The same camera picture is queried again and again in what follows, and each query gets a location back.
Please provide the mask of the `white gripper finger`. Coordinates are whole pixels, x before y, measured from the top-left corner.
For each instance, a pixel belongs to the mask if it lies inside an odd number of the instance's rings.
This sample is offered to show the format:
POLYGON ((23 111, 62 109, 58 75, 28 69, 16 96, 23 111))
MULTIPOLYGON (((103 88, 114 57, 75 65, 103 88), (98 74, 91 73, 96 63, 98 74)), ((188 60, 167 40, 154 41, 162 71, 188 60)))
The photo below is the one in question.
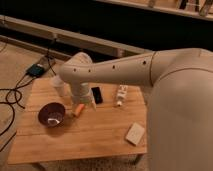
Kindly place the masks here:
POLYGON ((71 110, 75 111, 75 109, 77 108, 77 103, 71 103, 71 110))
POLYGON ((95 103, 95 101, 91 101, 91 107, 93 108, 94 111, 96 111, 96 103, 95 103))

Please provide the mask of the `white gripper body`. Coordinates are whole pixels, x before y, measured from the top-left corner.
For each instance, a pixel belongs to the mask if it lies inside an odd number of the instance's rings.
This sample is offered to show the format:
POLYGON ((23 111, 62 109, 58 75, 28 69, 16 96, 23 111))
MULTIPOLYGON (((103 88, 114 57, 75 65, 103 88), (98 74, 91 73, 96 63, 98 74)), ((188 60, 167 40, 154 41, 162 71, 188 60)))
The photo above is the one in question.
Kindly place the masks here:
POLYGON ((71 99, 75 104, 88 104, 92 101, 92 92, 88 83, 70 85, 71 99))

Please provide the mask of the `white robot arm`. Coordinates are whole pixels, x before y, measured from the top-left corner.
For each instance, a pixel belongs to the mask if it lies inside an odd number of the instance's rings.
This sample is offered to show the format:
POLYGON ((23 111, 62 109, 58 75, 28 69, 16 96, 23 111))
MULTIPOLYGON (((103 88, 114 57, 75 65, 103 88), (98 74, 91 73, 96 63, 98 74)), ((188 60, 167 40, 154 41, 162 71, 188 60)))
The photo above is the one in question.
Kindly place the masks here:
POLYGON ((154 51, 100 63, 80 52, 59 75, 77 103, 88 97, 90 82, 151 87, 150 171, 213 171, 213 51, 154 51))

